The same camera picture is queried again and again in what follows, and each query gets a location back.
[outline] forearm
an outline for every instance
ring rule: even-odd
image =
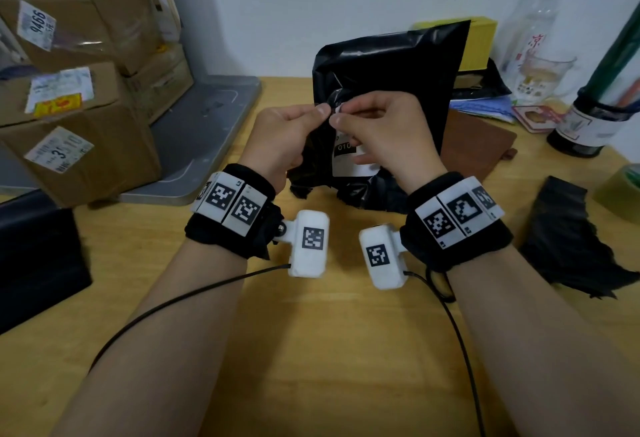
[[[640,380],[510,246],[449,273],[478,352],[523,436],[640,435]]]
[[[131,318],[245,272],[245,259],[187,239]],[[52,435],[197,435],[241,289],[240,281],[204,292],[126,332],[89,373]]]

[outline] wrist strap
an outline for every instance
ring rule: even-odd
[[[408,206],[402,243],[435,272],[448,272],[513,240],[500,221],[504,211],[475,177],[444,174],[414,191]]]
[[[284,219],[272,203],[276,192],[260,174],[229,164],[213,174],[193,202],[187,238],[219,245],[244,258],[269,259],[267,245]]]

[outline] dark bottle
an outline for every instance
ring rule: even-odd
[[[547,137],[556,150],[576,157],[596,157],[640,108],[612,107],[588,97],[584,88]]]

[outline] yellow sticker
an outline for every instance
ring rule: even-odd
[[[47,115],[61,114],[69,110],[76,110],[82,106],[82,94],[62,95],[53,100],[39,101],[35,105],[33,116],[37,119]]]

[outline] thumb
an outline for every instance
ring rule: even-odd
[[[302,124],[307,134],[310,134],[312,130],[320,127],[327,117],[331,114],[331,107],[327,103],[321,103],[315,109],[300,116],[295,122]]]
[[[371,119],[364,119],[350,114],[335,114],[329,118],[329,125],[334,129],[349,134],[361,142],[364,142],[363,137],[366,137],[364,134],[368,122],[371,122]]]

